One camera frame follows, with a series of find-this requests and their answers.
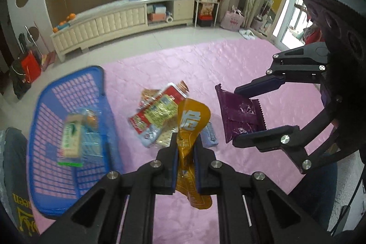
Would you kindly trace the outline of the purple snack packet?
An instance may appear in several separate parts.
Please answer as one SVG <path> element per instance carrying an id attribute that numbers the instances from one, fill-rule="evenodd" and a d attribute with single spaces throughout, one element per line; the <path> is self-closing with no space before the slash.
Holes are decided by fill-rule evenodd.
<path id="1" fill-rule="evenodd" d="M 248 99 L 215 86 L 220 104 L 225 141 L 229 143 L 241 134 L 266 130 L 266 122 L 258 99 Z"/>

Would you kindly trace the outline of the red noodle snack bag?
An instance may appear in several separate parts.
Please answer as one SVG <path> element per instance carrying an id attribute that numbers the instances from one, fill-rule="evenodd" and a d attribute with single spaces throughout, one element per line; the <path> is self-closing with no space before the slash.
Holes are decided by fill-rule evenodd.
<path id="1" fill-rule="evenodd" d="M 128 118 L 138 139 L 145 147 L 167 147 L 177 128 L 178 105 L 188 97 L 189 89 L 182 80 L 170 82 L 144 106 Z"/>

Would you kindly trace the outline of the orange snack packet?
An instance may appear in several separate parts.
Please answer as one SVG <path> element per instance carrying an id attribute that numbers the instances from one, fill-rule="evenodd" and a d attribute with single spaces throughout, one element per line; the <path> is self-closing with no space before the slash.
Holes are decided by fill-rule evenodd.
<path id="1" fill-rule="evenodd" d="M 205 210 L 212 206 L 209 195 L 199 194 L 196 186 L 194 144 L 210 120 L 210 109 L 203 103 L 187 98 L 178 105 L 178 179 L 176 190 L 185 195 L 190 205 Z"/>

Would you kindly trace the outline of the blue striped snack pack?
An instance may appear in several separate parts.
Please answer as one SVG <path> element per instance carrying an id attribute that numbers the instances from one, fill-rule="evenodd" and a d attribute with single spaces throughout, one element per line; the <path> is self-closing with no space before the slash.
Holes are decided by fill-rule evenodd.
<path id="1" fill-rule="evenodd" d="M 99 113 L 90 108 L 80 108 L 81 115 L 81 157 L 86 164 L 102 164 L 104 161 L 102 136 L 99 127 Z"/>

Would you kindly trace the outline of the green scallion cracker pack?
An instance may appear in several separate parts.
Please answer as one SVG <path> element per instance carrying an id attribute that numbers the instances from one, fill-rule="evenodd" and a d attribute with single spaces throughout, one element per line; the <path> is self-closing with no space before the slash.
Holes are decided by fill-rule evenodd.
<path id="1" fill-rule="evenodd" d="M 63 125 L 57 162 L 59 165 L 82 167 L 81 157 L 81 115 L 70 114 Z"/>

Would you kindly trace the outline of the blue plastic basket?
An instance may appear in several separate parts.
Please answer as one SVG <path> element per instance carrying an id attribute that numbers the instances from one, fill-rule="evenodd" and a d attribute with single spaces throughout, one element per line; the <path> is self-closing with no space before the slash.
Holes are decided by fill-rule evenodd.
<path id="1" fill-rule="evenodd" d="M 110 171 L 124 172 L 105 74 L 90 66 L 48 84 L 30 130 L 29 189 L 44 217 L 56 219 Z"/>

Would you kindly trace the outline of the pink quilted table cover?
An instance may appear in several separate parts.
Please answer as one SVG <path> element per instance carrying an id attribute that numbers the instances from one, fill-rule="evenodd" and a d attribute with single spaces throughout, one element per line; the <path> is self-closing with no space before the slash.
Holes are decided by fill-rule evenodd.
<path id="1" fill-rule="evenodd" d="M 120 61 L 87 67 L 54 80 L 38 98 L 29 140 L 29 183 L 33 206 L 50 217 L 63 213 L 107 172 L 103 163 L 83 168 L 60 166 L 57 153 L 63 122 L 77 108 L 106 104 L 105 123 L 118 137 L 114 170 L 132 172 L 156 157 L 157 148 L 146 148 L 138 139 L 128 117 L 140 103 L 144 88 L 164 88 L 185 81 L 189 95 L 206 104 L 218 139 L 214 151 L 219 160 L 236 171 L 262 171 L 286 193 L 304 177 L 280 150 L 260 153 L 256 148 L 237 149 L 225 143 L 220 106 L 215 86 L 233 92 L 265 74 L 272 63 L 275 46 L 263 40 L 223 40 L 171 48 Z M 301 128 L 322 109 L 320 93 L 314 85 L 287 83 L 279 90 L 259 97 L 268 128 L 284 124 Z M 157 196 L 153 243 L 219 243 L 216 197 L 208 210 L 191 207 L 182 194 Z"/>

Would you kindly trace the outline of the white slippers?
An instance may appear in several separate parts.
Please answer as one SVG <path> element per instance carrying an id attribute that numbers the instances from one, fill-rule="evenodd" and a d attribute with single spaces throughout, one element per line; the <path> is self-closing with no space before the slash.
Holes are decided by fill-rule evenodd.
<path id="1" fill-rule="evenodd" d="M 249 29 L 241 28 L 239 30 L 239 34 L 246 40 L 255 40 L 256 36 L 253 34 L 253 32 Z"/>

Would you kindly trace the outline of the pink shopping bag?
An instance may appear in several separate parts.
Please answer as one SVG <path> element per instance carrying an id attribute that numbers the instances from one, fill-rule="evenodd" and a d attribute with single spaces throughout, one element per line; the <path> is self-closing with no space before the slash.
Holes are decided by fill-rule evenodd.
<path id="1" fill-rule="evenodd" d="M 230 11 L 225 12 L 224 17 L 220 22 L 220 26 L 225 30 L 238 32 L 243 22 L 244 16 L 242 11 L 233 5 Z"/>

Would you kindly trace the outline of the small red snack packet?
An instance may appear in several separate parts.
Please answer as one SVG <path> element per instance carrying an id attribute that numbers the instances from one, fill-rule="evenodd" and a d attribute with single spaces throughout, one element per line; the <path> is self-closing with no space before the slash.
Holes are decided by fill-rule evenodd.
<path id="1" fill-rule="evenodd" d="M 140 97 L 140 103 L 139 106 L 144 106 L 149 100 L 151 100 L 157 93 L 159 92 L 159 89 L 147 89 L 144 88 L 141 91 L 141 97 Z"/>

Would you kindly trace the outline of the grey queen cushion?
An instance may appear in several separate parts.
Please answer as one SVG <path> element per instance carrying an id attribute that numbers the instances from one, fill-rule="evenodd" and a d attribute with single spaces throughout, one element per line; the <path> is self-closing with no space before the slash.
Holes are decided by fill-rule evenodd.
<path id="1" fill-rule="evenodd" d="M 21 130 L 1 131 L 1 228 L 18 243 L 37 243 L 39 232 L 27 188 L 27 139 Z"/>

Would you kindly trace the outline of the cream TV cabinet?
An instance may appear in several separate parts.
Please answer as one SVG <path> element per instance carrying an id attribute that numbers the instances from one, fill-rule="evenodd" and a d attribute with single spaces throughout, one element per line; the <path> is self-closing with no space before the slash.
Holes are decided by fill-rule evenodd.
<path id="1" fill-rule="evenodd" d="M 150 30 L 191 25 L 195 0 L 121 0 L 79 13 L 51 34 L 61 62 L 77 49 L 85 52 L 108 41 Z"/>

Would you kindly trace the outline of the black bag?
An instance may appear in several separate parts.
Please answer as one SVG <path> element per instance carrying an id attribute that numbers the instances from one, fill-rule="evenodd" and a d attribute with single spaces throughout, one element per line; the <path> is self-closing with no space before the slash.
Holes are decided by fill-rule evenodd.
<path id="1" fill-rule="evenodd" d="M 31 88 L 31 83 L 27 82 L 25 72 L 19 60 L 14 60 L 9 69 L 14 93 L 20 100 Z"/>

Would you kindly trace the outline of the oranges on blue plate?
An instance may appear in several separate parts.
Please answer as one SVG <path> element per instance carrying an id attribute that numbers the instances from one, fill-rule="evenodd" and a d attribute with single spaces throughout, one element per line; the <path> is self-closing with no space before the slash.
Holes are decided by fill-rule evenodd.
<path id="1" fill-rule="evenodd" d="M 66 20 L 60 22 L 56 27 L 53 28 L 53 33 L 59 32 L 60 30 L 70 26 L 70 22 L 76 18 L 75 13 L 70 13 Z"/>

